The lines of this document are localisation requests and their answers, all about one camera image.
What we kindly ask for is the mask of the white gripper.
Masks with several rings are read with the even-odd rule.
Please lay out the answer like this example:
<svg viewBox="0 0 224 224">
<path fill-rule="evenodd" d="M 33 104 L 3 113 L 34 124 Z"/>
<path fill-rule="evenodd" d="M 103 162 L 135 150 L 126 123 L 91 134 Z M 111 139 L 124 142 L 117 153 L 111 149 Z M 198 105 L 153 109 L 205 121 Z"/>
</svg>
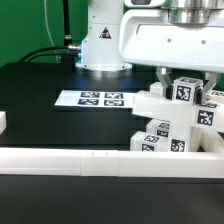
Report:
<svg viewBox="0 0 224 224">
<path fill-rule="evenodd" d="M 159 66 L 166 99 L 173 95 L 171 68 L 206 71 L 201 97 L 206 104 L 224 73 L 224 10 L 212 11 L 206 25 L 171 24 L 167 10 L 129 10 L 121 21 L 119 52 L 125 62 Z"/>
</svg>

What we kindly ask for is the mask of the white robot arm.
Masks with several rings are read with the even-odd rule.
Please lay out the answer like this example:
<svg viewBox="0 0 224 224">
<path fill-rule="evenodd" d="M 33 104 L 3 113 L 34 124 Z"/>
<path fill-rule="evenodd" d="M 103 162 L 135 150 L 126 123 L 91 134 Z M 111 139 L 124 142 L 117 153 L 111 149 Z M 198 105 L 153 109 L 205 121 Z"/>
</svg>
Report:
<svg viewBox="0 0 224 224">
<path fill-rule="evenodd" d="M 98 77 L 154 66 L 203 71 L 202 100 L 224 74 L 224 0 L 88 0 L 88 31 L 77 67 Z"/>
</svg>

